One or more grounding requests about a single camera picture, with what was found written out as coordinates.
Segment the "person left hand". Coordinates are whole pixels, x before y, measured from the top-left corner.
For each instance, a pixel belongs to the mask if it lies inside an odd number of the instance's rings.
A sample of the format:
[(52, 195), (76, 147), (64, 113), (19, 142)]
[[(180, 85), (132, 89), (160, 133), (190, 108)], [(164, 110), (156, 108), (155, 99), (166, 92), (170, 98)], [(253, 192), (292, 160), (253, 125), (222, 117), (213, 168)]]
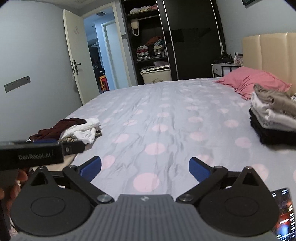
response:
[(10, 189), (10, 193), (8, 194), (8, 197), (6, 197), (6, 193), (1, 188), (1, 200), (5, 200), (7, 211), (10, 211), (14, 200), (17, 198), (17, 196), (21, 191), (20, 184), (25, 183), (27, 180), (28, 180), (27, 173), (24, 170), (19, 170), (18, 176), (15, 180), (14, 185)]

